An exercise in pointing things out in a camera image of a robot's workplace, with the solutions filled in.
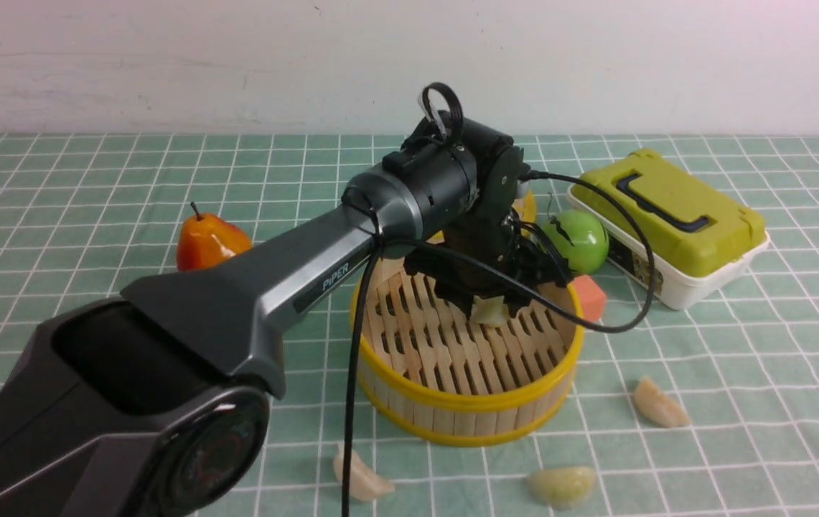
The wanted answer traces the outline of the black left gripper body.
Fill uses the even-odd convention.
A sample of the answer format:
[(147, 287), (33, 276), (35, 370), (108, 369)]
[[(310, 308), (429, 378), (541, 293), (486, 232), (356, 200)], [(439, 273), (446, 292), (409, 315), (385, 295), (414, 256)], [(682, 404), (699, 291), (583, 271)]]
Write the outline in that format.
[(533, 291), (544, 284), (566, 287), (572, 281), (568, 261), (525, 235), (521, 223), (516, 215), (507, 215), (494, 225), (471, 215), (462, 216), (443, 230), (444, 241), (436, 245), (453, 252), (453, 256), (416, 248), (403, 260), (403, 268), (410, 276), (423, 274), (432, 279), (435, 297), (467, 318), (474, 297), (504, 297), (511, 317), (515, 317), (533, 299), (485, 268), (501, 272)]

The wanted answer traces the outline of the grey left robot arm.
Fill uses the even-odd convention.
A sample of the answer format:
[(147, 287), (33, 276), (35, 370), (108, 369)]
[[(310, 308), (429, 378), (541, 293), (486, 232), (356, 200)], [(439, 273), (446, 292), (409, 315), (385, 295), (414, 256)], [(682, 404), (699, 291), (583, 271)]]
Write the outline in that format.
[(467, 309), (551, 280), (505, 226), (530, 174), (513, 138), (420, 121), (340, 205), (222, 263), (131, 282), (39, 324), (0, 389), (0, 516), (187, 516), (228, 493), (286, 392), (284, 333), (364, 263), (409, 256)]

